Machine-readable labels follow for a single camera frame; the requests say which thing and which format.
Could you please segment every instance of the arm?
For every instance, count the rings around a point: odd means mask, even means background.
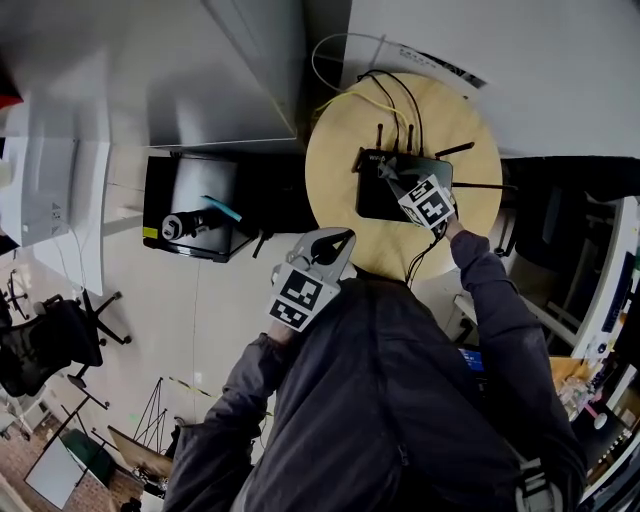
[[[251,440],[260,435],[267,398],[288,369],[293,331],[275,325],[242,354],[204,423],[184,427],[164,512],[227,511],[251,472]]]
[[[547,477],[563,494],[565,510],[577,507],[586,463],[558,399],[540,324],[507,278],[489,240],[447,230],[463,287],[474,300],[491,404],[502,435],[527,459],[540,457]]]

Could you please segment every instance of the floor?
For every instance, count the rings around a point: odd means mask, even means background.
[[[142,207],[148,151],[136,147],[113,149],[107,219],[117,215],[120,207]],[[490,238],[496,241],[499,235],[497,223]],[[133,435],[159,378],[163,379],[160,411],[167,409],[161,447],[169,445],[174,416],[188,423],[202,421],[243,348],[267,329],[264,308],[270,294],[271,269],[283,260],[298,237],[278,235],[264,245],[258,259],[251,258],[253,247],[249,247],[227,264],[148,249],[142,245],[137,229],[105,238],[105,298],[116,290],[123,298],[105,312],[103,320],[117,333],[130,334],[133,342],[120,346],[109,341],[103,348],[103,366],[92,368],[85,376],[88,391],[110,404],[107,411],[92,403],[83,408],[81,418],[87,430],[95,427],[99,435],[110,439],[107,425],[112,425]],[[9,255],[0,258],[0,283],[6,282],[12,268],[18,269],[31,303],[56,293],[71,297],[77,292],[64,277],[35,261],[28,249],[21,250],[15,262]],[[454,311],[453,299],[461,291],[457,271],[414,284],[416,296],[432,310],[450,337],[460,330],[460,315]],[[96,297],[94,305],[102,300]],[[45,400],[58,417],[64,418],[60,404],[72,410],[83,398],[64,377],[67,371],[77,369],[66,369],[47,383]],[[213,398],[171,379],[188,383]],[[269,429],[267,421],[263,441]],[[111,452],[124,465],[119,454]],[[254,459],[261,453],[261,444],[256,442]]]

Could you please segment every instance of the dark jacket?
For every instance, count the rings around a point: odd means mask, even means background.
[[[585,461],[540,326],[486,238],[462,232],[451,250],[475,302],[486,398],[406,287],[345,281],[289,346],[261,335],[246,348],[204,423],[183,430],[164,510],[227,511],[250,473],[250,512],[514,510],[519,463],[505,439],[540,457],[575,509]],[[252,472],[251,440],[275,391]]]

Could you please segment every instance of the yellow cable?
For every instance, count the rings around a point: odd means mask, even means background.
[[[317,109],[314,110],[314,112],[319,112],[319,111],[327,108],[329,105],[331,105],[337,99],[343,98],[344,96],[350,96],[352,94],[355,94],[357,96],[360,96],[361,98],[364,98],[369,103],[372,103],[373,105],[375,105],[378,108],[381,108],[383,110],[388,110],[389,112],[395,112],[402,119],[402,121],[404,123],[405,130],[407,130],[407,132],[409,131],[409,121],[407,120],[407,117],[402,112],[400,112],[398,109],[389,107],[387,105],[383,105],[382,103],[378,103],[377,101],[372,100],[368,96],[365,96],[364,94],[362,94],[361,92],[358,92],[358,91],[347,91],[347,92],[343,92],[342,94],[338,94],[337,96],[335,96],[335,97],[331,98],[329,101],[327,101],[324,105],[319,106]]]

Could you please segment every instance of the round wooden table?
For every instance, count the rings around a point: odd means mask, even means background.
[[[453,164],[453,181],[502,184],[502,171],[496,144],[475,109],[446,85],[407,73],[396,76],[411,90],[420,107],[424,125],[425,156],[475,142],[471,150],[443,157]],[[388,76],[376,75],[400,110],[415,126],[413,154],[419,149],[419,124],[413,102],[400,84]],[[389,105],[388,98],[370,78],[349,90]],[[407,147],[407,133],[400,125],[400,150]],[[386,220],[367,219],[356,213],[358,174],[353,173],[359,149],[376,145],[378,123],[384,125],[382,149],[391,151],[396,138],[393,114],[365,99],[350,95],[336,99],[316,124],[306,157],[307,194],[320,227],[348,227],[357,242],[351,262],[369,272],[404,280],[413,257],[432,241],[430,230]],[[495,189],[453,188],[460,222],[469,231],[486,235],[493,226],[500,205],[501,191]],[[453,269],[455,264],[446,239],[424,258],[416,279],[429,279]]]

